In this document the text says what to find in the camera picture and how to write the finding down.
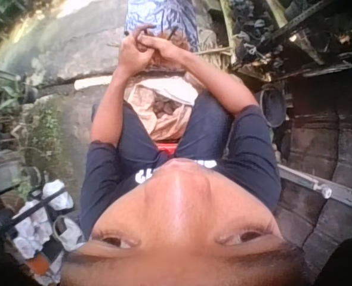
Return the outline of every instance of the forearm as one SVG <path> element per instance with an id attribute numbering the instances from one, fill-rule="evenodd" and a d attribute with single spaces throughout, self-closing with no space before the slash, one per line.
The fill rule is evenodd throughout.
<path id="1" fill-rule="evenodd" d="M 251 91 L 229 74 L 187 51 L 183 51 L 179 59 L 181 65 L 201 81 L 231 114 L 241 112 L 246 106 L 257 105 Z"/>
<path id="2" fill-rule="evenodd" d="M 92 141 L 118 146 L 123 125 L 123 96 L 129 76 L 119 67 L 115 70 L 91 127 Z"/>

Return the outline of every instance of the navy t-shirt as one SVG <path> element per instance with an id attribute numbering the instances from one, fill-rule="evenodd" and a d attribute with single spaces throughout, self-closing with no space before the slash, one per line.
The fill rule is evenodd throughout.
<path id="1" fill-rule="evenodd" d="M 196 160 L 242 186 L 273 210 L 280 195 L 277 162 L 266 120 L 259 107 L 251 105 L 234 120 L 227 159 Z M 101 214 L 118 198 L 149 179 L 152 169 L 137 170 L 124 178 L 117 149 L 90 143 L 86 175 L 81 192 L 81 228 L 89 237 Z"/>

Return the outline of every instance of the man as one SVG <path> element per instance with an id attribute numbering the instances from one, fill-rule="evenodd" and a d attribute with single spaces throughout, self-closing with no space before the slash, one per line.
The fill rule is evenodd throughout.
<path id="1" fill-rule="evenodd" d="M 301 252 L 284 242 L 271 213 L 280 179 L 252 93 L 170 41 L 141 33 L 148 27 L 123 40 L 92 124 L 81 195 L 89 241 L 67 256 L 63 284 L 299 285 Z M 129 78 L 154 50 L 208 89 L 173 158 L 123 104 Z"/>

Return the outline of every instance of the skin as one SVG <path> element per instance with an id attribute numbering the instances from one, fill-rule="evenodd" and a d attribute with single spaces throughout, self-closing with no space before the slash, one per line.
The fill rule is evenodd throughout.
<path id="1" fill-rule="evenodd" d="M 228 74 L 169 41 L 140 34 L 147 28 L 138 29 L 122 43 L 119 66 L 94 119 L 92 141 L 117 146 L 126 83 L 145 68 L 154 49 L 192 73 L 229 112 L 237 114 L 257 104 L 251 92 Z M 138 43 L 147 47 L 145 52 L 141 52 L 143 47 L 139 51 Z M 182 281 L 206 285 L 203 282 L 213 273 L 229 275 L 219 261 L 267 253 L 282 242 L 272 213 L 247 190 L 191 160 L 173 159 L 115 201 L 100 216 L 90 241 L 78 253 L 114 258 L 112 267 L 94 264 L 98 271 L 92 279 L 99 285 L 111 276 L 117 285 L 141 285 L 143 281 L 149 285 Z M 243 271 L 243 277 L 260 274 L 257 269 L 237 271 Z M 77 275 L 84 273 L 77 270 Z"/>

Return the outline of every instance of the sleeve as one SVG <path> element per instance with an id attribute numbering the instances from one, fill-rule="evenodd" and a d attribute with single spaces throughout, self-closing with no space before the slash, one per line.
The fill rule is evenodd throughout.
<path id="1" fill-rule="evenodd" d="M 270 210 L 277 206 L 281 192 L 277 161 L 266 119 L 258 106 L 246 107 L 235 118 L 223 172 Z"/>
<path id="2" fill-rule="evenodd" d="M 116 148 L 98 141 L 90 143 L 81 191 L 80 223 L 85 237 L 89 237 L 97 219 L 110 206 L 121 180 Z"/>

